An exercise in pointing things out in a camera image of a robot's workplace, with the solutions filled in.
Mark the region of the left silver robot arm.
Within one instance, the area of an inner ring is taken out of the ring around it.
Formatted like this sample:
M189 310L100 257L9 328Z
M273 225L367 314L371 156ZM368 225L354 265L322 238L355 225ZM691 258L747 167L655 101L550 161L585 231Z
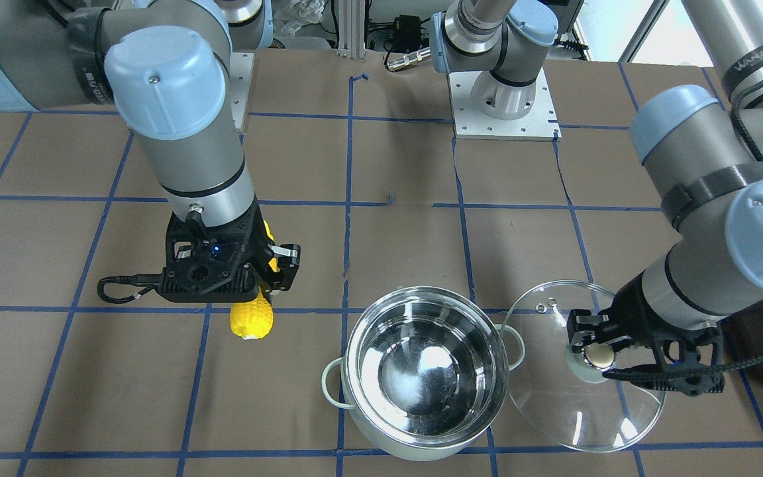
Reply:
M623 381L655 392L720 392L763 354L720 361L720 320L763 301L763 1L687 1L729 101L700 85L649 99L629 133L660 208L682 239L602 311L527 312L509 379L580 392Z

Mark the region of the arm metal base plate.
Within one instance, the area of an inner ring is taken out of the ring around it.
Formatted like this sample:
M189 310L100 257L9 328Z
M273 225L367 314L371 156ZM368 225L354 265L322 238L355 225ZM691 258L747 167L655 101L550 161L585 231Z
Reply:
M553 141L562 136L544 70L536 81L511 87L490 72L447 75L458 139Z
M244 131L246 122L254 64L255 57L251 52L233 52L230 55L227 97L235 130L240 133Z

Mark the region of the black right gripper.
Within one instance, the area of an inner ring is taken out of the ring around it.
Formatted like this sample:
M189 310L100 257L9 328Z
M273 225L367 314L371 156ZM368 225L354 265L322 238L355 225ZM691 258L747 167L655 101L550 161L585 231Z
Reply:
M272 244L257 200L236 220L209 229L170 217L166 266L156 289L175 303L244 303L260 290L288 291L300 268L298 244Z

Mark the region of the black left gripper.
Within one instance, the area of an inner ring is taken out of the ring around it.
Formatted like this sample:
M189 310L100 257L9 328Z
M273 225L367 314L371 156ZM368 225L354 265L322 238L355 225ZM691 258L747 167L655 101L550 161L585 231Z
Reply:
M657 392L680 392L696 398L725 389L720 364L723 315L691 301L676 285L668 268L649 268L621 289L607 314L572 309L567 318L570 350L581 355L588 345L605 345L611 322L630 341L653 353L654 362L613 368L604 378L630 382Z

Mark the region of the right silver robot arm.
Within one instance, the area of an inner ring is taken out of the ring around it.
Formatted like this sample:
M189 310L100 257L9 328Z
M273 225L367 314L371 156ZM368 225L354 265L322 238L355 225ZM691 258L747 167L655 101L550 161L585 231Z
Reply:
M232 112L232 55L273 39L270 1L0 1L0 112L114 105L172 208L162 271L100 279L103 301L290 290L301 249L270 236Z

